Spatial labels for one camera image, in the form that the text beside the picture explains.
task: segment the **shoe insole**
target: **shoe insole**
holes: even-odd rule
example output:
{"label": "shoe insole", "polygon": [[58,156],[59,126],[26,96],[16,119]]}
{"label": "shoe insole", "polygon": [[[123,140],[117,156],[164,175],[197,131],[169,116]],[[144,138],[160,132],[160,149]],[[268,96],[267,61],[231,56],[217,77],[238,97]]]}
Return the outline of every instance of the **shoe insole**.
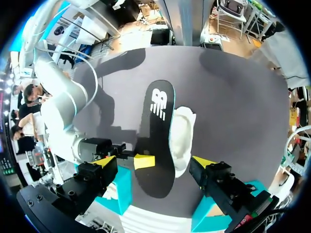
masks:
{"label": "shoe insole", "polygon": [[175,91],[168,81],[152,82],[146,91],[135,152],[155,156],[155,166],[135,170],[144,192],[154,198],[166,197],[175,179],[169,137]]}

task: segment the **box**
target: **box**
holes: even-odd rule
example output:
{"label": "box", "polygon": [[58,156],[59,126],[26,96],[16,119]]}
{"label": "box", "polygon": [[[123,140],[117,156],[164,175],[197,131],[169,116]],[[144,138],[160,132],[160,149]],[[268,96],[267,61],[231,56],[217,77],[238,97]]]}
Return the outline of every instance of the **box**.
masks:
{"label": "box", "polygon": [[290,108],[290,126],[299,126],[299,108]]}
{"label": "box", "polygon": [[141,12],[142,12],[143,16],[146,17],[146,16],[150,15],[151,9],[150,9],[149,5],[147,5],[147,4],[142,5],[142,6],[140,6],[140,9],[141,9]]}

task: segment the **black cable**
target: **black cable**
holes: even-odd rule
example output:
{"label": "black cable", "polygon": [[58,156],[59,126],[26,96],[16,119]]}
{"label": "black cable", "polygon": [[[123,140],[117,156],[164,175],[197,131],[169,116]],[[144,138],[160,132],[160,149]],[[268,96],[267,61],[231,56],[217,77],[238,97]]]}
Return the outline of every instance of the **black cable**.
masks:
{"label": "black cable", "polygon": [[301,78],[301,77],[299,77],[299,76],[297,76],[297,75],[291,76],[291,77],[286,78],[286,79],[291,79],[291,78],[294,78],[294,77],[299,78],[299,79],[307,79],[307,77],[306,77],[306,78]]}

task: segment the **desk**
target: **desk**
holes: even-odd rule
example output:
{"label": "desk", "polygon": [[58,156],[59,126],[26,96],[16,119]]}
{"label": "desk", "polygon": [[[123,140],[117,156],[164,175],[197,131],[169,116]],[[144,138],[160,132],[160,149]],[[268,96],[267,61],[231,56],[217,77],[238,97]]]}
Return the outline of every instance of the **desk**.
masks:
{"label": "desk", "polygon": [[[259,180],[269,187],[289,122],[288,89],[281,77],[232,54],[186,46],[131,50],[93,64],[99,91],[74,120],[87,136],[134,146],[148,85],[168,80],[175,88],[175,107],[187,106],[197,114],[192,154],[225,161],[242,181]],[[74,80],[92,96],[94,78],[87,64],[77,67]],[[134,174],[132,184],[132,205],[159,214],[190,218],[202,198],[188,172],[163,199],[147,196]]]}

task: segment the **cable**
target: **cable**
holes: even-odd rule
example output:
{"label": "cable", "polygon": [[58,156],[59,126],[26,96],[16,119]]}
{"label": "cable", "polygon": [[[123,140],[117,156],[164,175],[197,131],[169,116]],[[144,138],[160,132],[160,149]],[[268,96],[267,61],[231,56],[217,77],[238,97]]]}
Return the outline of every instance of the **cable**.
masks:
{"label": "cable", "polygon": [[73,41],[71,41],[71,42],[67,45],[67,48],[63,48],[62,51],[64,51],[65,49],[68,49],[68,47],[69,47],[70,45],[72,45],[74,42],[76,42],[76,40],[77,40],[77,39],[74,39]]}
{"label": "cable", "polygon": [[84,108],[86,108],[94,100],[94,98],[97,94],[97,91],[98,91],[98,77],[97,77],[96,71],[95,71],[94,67],[92,66],[92,64],[87,59],[85,59],[79,55],[76,55],[76,54],[71,54],[71,53],[67,53],[67,52],[58,52],[58,51],[54,51],[54,50],[39,49],[39,48],[36,48],[36,49],[40,50],[40,51],[44,51],[44,52],[60,53],[60,54],[64,54],[64,55],[74,56],[74,57],[80,58],[81,60],[86,62],[91,67],[93,74],[94,74],[94,78],[95,78],[95,91],[94,91],[92,98],[86,103],[86,105],[84,107]]}
{"label": "cable", "polygon": [[71,6],[71,4],[69,4],[68,6],[66,6],[64,9],[62,9],[61,11],[57,12],[56,15],[54,15],[53,18],[57,17],[59,14],[63,13],[65,10],[67,10],[69,7]]}
{"label": "cable", "polygon": [[288,210],[289,210],[288,208],[274,209],[274,210],[268,211],[267,213],[260,214],[258,217],[255,217],[252,220],[247,221],[241,227],[234,229],[233,231],[231,231],[231,233],[245,232],[247,227],[251,228],[250,232],[254,232],[262,224],[262,223],[260,224],[260,222],[265,220],[267,217],[272,216],[272,215],[276,215],[276,214],[280,214],[280,213],[284,213]]}
{"label": "cable", "polygon": [[80,52],[80,51],[78,51],[78,50],[71,49],[71,48],[67,47],[66,45],[63,45],[63,44],[58,43],[58,42],[56,42],[56,41],[52,41],[52,40],[48,40],[48,39],[46,39],[46,41],[49,41],[49,42],[51,42],[51,43],[55,43],[55,44],[57,44],[57,45],[63,46],[64,48],[67,48],[68,50],[71,50],[71,51],[74,51],[74,52],[76,52],[76,53],[82,54],[83,56],[85,56],[85,57],[87,57],[87,58],[89,58],[89,59],[94,59],[93,57],[90,57],[90,56],[88,56],[87,54],[85,54],[85,53],[83,53],[83,52]]}
{"label": "cable", "polygon": [[287,139],[287,142],[286,142],[285,148],[284,148],[284,156],[285,156],[286,162],[287,162],[288,164],[291,164],[291,163],[292,163],[291,158],[287,155],[287,147],[288,147],[288,145],[289,145],[291,139],[292,139],[296,134],[298,134],[299,132],[302,132],[302,131],[305,131],[305,130],[310,130],[310,129],[311,129],[311,125],[307,125],[307,126],[301,127],[301,128],[299,128],[299,129],[297,129],[295,132],[293,132],[293,133],[289,136],[289,138]]}
{"label": "cable", "polygon": [[291,76],[291,77],[289,77],[289,78],[286,78],[285,80],[291,79],[291,78],[294,78],[294,77],[299,78],[299,79],[307,79],[307,77],[301,78],[301,77],[299,77],[299,76],[297,76],[297,75],[294,75],[294,76]]}

